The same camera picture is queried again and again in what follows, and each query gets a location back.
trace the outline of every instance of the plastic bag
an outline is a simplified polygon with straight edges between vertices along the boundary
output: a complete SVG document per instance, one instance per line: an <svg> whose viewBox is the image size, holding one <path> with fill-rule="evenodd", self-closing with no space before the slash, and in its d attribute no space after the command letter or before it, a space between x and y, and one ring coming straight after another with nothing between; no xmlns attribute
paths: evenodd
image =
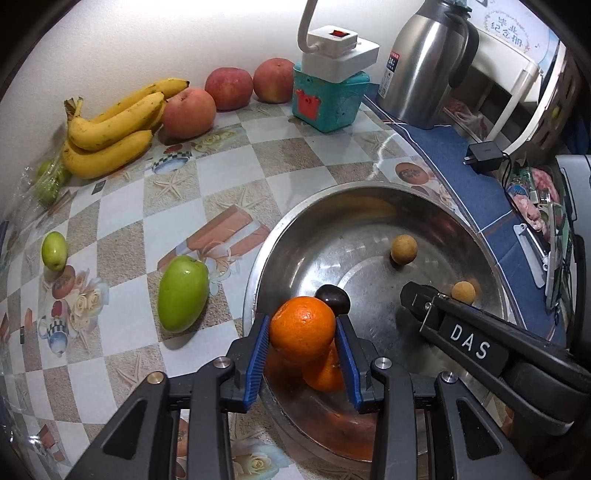
<svg viewBox="0 0 591 480"><path fill-rule="evenodd" d="M61 161L61 146L46 151L22 172L0 221L0 272L24 249L28 235L61 204L71 174Z"/></svg>
<svg viewBox="0 0 591 480"><path fill-rule="evenodd" d="M480 112L474 115L465 103L455 98L449 99L446 108L458 123L464 125L481 140L486 138L488 128L484 123L484 116Z"/></svg>

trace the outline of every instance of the teal plastic container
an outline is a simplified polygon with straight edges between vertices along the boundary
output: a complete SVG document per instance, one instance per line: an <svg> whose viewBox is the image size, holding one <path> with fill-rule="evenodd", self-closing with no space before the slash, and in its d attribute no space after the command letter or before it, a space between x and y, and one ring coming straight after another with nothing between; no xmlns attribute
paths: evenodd
<svg viewBox="0 0 591 480"><path fill-rule="evenodd" d="M292 112L323 133L354 122L369 85L369 75L358 72L341 83L330 83L301 72L294 66Z"/></svg>

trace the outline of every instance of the screw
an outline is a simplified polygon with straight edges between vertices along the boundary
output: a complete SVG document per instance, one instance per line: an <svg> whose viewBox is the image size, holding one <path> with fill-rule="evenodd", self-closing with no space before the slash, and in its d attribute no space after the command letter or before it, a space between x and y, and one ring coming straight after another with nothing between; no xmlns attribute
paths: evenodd
<svg viewBox="0 0 591 480"><path fill-rule="evenodd" d="M213 361L213 366L215 368L228 368L231 363L232 363L232 360L229 359L227 356L218 356Z"/></svg>
<svg viewBox="0 0 591 480"><path fill-rule="evenodd" d="M381 356L374 360L374 365L380 370L386 370L392 366L392 361L389 358Z"/></svg>
<svg viewBox="0 0 591 480"><path fill-rule="evenodd" d="M158 385L159 383L162 383L163 380L164 374L162 372L155 371L148 375L148 383L151 383L152 385Z"/></svg>
<svg viewBox="0 0 591 480"><path fill-rule="evenodd" d="M452 372L441 372L441 379L445 383L453 384L457 382L457 375Z"/></svg>

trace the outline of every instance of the banana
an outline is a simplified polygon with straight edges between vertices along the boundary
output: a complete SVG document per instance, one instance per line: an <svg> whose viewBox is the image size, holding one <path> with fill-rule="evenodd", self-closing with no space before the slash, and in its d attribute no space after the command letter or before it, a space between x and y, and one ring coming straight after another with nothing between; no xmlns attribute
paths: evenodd
<svg viewBox="0 0 591 480"><path fill-rule="evenodd" d="M164 79L160 80L159 82L153 83L152 85L148 85L147 87L138 90L137 92L132 93L128 97L121 100L119 103L116 103L107 111L104 111L100 115L94 117L90 122L94 124L99 124L104 122L105 120L121 113L123 110L128 109L134 103L139 102L145 96L148 96L150 93L155 92L162 92L164 94L165 99L169 99L172 96L175 96L177 93L182 92L185 88L189 86L188 80L183 79Z"/></svg>
<svg viewBox="0 0 591 480"><path fill-rule="evenodd" d="M142 127L142 130L151 130L152 132L156 133L156 130L160 126L160 122L162 121L162 115L164 114L164 108L166 107L166 102L162 102L159 110L156 110L152 116L146 122L146 125Z"/></svg>
<svg viewBox="0 0 591 480"><path fill-rule="evenodd" d="M154 112L161 109L162 103L162 92L151 93L99 124L93 124L80 117L80 105L77 105L74 118L68 127L68 138L75 146L84 150L101 150L142 128L152 119Z"/></svg>
<svg viewBox="0 0 591 480"><path fill-rule="evenodd" d="M98 152L85 152L69 139L61 151L64 166L81 179L95 179L139 157L150 146L152 132L140 130Z"/></svg>

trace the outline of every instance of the metal basin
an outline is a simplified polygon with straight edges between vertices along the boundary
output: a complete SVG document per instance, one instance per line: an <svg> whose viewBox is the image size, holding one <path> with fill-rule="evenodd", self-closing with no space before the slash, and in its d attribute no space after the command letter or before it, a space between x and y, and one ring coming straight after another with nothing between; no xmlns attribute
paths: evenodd
<svg viewBox="0 0 591 480"><path fill-rule="evenodd" d="M409 233L418 255L405 267L390 260L394 237ZM391 183L355 182L323 190L292 209L263 244L246 288L245 334L254 312L274 314L288 299L313 296L330 283L351 299L349 316L358 335L380 355L411 372L435 377L452 370L480 401L487 391L418 332L420 324L400 306L408 281L450 293L469 280L474 305L505 318L501 282L476 234L452 212L421 194ZM363 469L371 461L375 416L358 415L344 393L308 387L297 368L269 352L262 400L274 420L296 442L329 462ZM417 413L419 452L424 451L424 418Z"/></svg>

